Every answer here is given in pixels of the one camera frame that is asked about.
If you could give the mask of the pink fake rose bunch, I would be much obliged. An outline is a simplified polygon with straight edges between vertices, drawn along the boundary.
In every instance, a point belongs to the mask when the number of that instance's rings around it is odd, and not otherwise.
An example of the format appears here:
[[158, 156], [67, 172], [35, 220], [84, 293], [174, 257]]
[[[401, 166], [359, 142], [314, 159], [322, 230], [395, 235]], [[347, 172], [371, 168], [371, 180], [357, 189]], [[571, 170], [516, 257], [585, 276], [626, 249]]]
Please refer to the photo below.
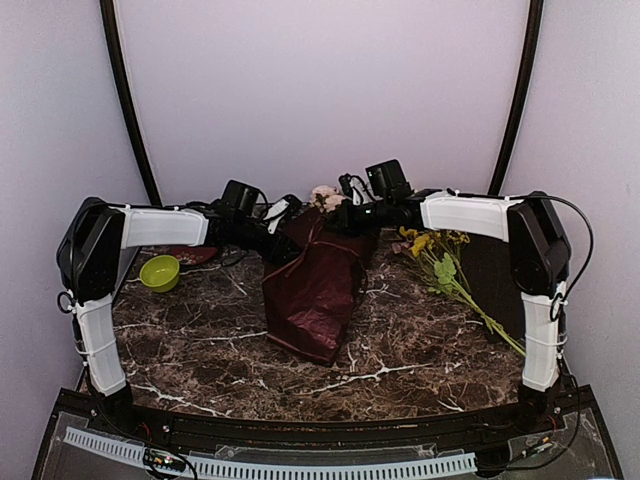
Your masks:
[[346, 197], [335, 187], [320, 185], [311, 192], [311, 205], [323, 214], [334, 212]]

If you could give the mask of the red wrapping paper sheet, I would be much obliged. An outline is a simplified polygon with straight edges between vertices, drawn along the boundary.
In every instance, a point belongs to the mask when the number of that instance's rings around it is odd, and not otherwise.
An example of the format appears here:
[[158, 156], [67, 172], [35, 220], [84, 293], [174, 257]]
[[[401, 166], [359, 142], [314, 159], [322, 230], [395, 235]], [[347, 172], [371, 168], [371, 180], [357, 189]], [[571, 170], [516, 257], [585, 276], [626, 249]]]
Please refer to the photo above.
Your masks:
[[284, 232], [303, 248], [289, 264], [264, 264], [267, 337], [313, 363], [332, 365], [365, 286], [380, 232], [341, 235], [311, 208]]

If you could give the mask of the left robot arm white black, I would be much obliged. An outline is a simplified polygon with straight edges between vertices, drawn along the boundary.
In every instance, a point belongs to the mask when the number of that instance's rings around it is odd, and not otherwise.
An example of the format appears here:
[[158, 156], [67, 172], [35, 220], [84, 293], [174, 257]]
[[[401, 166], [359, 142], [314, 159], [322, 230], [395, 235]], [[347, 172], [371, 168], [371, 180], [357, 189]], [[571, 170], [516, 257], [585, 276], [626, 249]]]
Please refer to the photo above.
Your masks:
[[216, 200], [151, 207], [112, 204], [97, 197], [82, 203], [58, 250], [67, 313], [76, 348], [88, 368], [92, 386], [109, 397], [127, 386], [113, 330], [112, 303], [120, 254], [146, 246], [213, 247], [233, 245], [257, 252], [274, 265], [286, 265], [301, 247], [277, 224]]

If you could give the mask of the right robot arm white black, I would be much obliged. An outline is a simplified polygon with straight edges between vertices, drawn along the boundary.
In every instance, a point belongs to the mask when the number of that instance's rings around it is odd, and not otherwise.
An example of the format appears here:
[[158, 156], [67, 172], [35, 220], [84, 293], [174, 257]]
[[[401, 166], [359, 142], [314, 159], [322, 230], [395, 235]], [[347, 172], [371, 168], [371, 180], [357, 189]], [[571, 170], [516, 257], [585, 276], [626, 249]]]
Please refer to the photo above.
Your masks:
[[574, 285], [569, 277], [571, 246], [553, 207], [557, 200], [543, 192], [507, 197], [424, 189], [399, 200], [361, 205], [344, 200], [330, 213], [328, 223], [344, 234], [408, 227], [455, 230], [507, 243], [525, 316], [522, 383], [545, 392], [560, 376], [564, 310]]

